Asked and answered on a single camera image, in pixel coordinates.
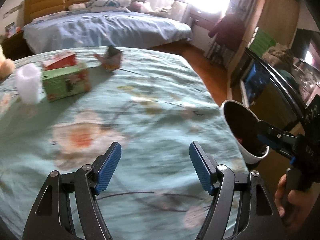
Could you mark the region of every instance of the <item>blue bedspread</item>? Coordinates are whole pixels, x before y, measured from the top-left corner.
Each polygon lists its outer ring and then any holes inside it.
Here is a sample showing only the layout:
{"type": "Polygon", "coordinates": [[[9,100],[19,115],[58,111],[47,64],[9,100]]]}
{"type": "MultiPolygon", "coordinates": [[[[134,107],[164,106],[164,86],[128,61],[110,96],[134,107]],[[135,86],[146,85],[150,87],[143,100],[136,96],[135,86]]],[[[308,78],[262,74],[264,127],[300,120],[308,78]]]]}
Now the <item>blue bedspread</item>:
{"type": "Polygon", "coordinates": [[[30,23],[23,31],[36,54],[110,45],[147,49],[191,37],[191,28],[186,24],[136,12],[74,13],[30,23]]]}
{"type": "MultiPolygon", "coordinates": [[[[92,90],[49,103],[24,105],[11,75],[0,85],[0,215],[19,238],[48,174],[92,163],[113,141],[122,157],[106,191],[98,196],[115,240],[194,240],[212,197],[189,157],[196,140],[218,163],[244,171],[244,160],[219,106],[188,62],[177,55],[123,50],[122,69],[106,72],[94,53],[77,48],[90,68],[92,90]]],[[[57,52],[15,61],[40,66],[57,52]]],[[[237,214],[234,198],[227,234],[237,214]]],[[[79,219],[76,231],[81,235],[79,219]]]]}

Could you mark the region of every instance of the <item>teal floral fabric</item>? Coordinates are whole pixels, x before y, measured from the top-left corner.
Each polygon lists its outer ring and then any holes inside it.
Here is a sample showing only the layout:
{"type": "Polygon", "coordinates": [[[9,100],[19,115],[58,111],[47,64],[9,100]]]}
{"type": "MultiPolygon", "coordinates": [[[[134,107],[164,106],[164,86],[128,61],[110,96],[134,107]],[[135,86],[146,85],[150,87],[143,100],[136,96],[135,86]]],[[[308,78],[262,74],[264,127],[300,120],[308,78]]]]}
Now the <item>teal floral fabric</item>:
{"type": "MultiPolygon", "coordinates": [[[[0,84],[0,215],[22,237],[32,204],[52,170],[75,171],[113,141],[122,157],[98,203],[114,239],[195,239],[212,197],[205,192],[188,148],[198,141],[218,163],[247,172],[232,134],[199,76],[176,55],[121,48],[121,69],[103,69],[94,53],[77,48],[92,90],[52,103],[41,90],[34,106],[21,102],[15,74],[0,84]]],[[[58,51],[15,61],[40,67],[58,51]]],[[[227,235],[237,214],[235,194],[227,235]]],[[[71,208],[77,235],[83,237],[71,208]]]]}

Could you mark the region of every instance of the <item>stuffed toy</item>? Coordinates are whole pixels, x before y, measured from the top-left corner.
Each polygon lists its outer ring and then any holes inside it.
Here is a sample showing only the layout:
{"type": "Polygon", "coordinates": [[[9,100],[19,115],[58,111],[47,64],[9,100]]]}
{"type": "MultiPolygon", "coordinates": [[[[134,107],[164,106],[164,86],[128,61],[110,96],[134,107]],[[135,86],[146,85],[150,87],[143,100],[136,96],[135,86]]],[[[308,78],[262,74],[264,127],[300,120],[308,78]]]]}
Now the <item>stuffed toy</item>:
{"type": "Polygon", "coordinates": [[[2,53],[2,47],[0,45],[0,80],[6,78],[13,73],[15,65],[11,59],[6,59],[2,53]]]}

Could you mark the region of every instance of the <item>bedside table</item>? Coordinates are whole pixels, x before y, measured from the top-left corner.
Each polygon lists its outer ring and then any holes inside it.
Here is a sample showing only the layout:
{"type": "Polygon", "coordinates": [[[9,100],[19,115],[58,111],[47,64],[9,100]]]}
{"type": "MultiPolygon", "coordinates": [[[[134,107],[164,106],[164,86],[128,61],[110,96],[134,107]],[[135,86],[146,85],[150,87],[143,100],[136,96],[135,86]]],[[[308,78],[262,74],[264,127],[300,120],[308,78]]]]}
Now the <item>bedside table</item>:
{"type": "Polygon", "coordinates": [[[26,40],[23,38],[23,31],[12,35],[1,43],[3,54],[12,60],[21,59],[23,57],[31,56],[26,40]]]}

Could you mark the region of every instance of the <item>gray curtain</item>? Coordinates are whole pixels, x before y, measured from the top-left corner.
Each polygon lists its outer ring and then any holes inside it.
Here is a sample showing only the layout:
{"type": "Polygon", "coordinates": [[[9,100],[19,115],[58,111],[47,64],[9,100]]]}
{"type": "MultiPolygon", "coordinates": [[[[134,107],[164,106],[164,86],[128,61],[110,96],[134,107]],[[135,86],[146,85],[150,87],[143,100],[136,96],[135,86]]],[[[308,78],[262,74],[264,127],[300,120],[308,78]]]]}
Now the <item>gray curtain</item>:
{"type": "MultiPolygon", "coordinates": [[[[227,13],[231,11],[232,7],[241,7],[245,11],[242,14],[242,20],[245,22],[245,25],[247,25],[255,8],[255,4],[256,0],[230,0],[227,13]]],[[[227,66],[235,53],[225,46],[218,45],[214,40],[215,37],[212,38],[204,56],[210,59],[211,62],[227,66]]]]}

